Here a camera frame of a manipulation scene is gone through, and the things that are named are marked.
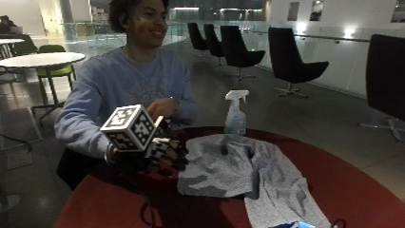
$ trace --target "window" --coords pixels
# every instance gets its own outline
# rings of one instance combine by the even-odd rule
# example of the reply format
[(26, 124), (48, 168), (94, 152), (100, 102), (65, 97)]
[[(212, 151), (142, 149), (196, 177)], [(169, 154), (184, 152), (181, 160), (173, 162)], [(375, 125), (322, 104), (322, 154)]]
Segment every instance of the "window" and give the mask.
[(391, 14), (391, 22), (405, 22), (405, 0), (395, 1), (394, 10)]
[(313, 2), (313, 10), (312, 10), (312, 15), (309, 17), (309, 20), (320, 21), (322, 11), (324, 11), (324, 1), (317, 0)]
[(300, 3), (298, 2), (292, 2), (290, 3), (290, 9), (289, 9), (288, 21), (296, 21), (296, 18), (298, 16), (298, 9), (300, 9)]

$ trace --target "young man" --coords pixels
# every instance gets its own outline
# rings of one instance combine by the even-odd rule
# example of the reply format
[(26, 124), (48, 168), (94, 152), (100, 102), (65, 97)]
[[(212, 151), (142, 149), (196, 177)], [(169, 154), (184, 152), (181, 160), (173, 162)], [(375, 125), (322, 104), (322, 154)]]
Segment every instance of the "young man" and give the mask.
[(160, 48), (166, 4), (166, 0), (110, 2), (112, 29), (126, 33), (126, 45), (84, 62), (54, 125), (66, 146), (57, 172), (72, 189), (114, 151), (100, 126), (117, 107), (142, 105), (154, 120), (164, 116), (174, 124), (194, 121), (186, 65)]

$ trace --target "gray sweatshirt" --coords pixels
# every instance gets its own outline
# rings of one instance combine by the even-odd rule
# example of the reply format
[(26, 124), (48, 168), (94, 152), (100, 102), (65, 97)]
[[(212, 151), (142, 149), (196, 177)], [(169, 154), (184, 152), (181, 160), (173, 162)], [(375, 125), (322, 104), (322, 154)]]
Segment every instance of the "gray sweatshirt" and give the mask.
[(100, 127), (114, 109), (126, 105), (146, 108), (154, 100), (168, 97), (176, 98), (181, 106), (172, 121), (192, 124), (196, 104), (189, 71), (170, 51), (157, 48), (156, 58), (146, 64), (132, 61), (121, 48), (92, 57), (77, 73), (56, 120), (56, 137), (73, 151), (102, 158), (109, 141)]

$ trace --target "red round table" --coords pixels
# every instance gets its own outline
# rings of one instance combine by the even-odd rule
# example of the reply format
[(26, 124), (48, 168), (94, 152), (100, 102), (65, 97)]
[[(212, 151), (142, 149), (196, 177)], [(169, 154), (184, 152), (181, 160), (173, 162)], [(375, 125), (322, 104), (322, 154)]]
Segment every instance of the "red round table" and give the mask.
[[(177, 133), (192, 139), (222, 132), (222, 127), (194, 127)], [(276, 144), (302, 173), (316, 203), (330, 221), (344, 219), (346, 228), (401, 227), (405, 203), (361, 170), (321, 149), (288, 137), (246, 130), (246, 137)], [(149, 227), (150, 212), (157, 227), (250, 227), (242, 198), (182, 196), (177, 175), (137, 174), (132, 188), (106, 165), (86, 176), (62, 207), (54, 227)]]

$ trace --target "towel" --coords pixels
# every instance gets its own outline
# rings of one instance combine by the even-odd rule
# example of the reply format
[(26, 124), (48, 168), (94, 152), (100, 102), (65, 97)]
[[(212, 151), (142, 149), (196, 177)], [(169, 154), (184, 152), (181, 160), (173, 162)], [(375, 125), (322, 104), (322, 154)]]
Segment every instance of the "towel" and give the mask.
[(244, 194), (253, 228), (297, 221), (330, 227), (306, 180), (277, 145), (218, 134), (192, 139), (186, 146), (189, 164), (178, 174), (178, 193), (218, 198)]

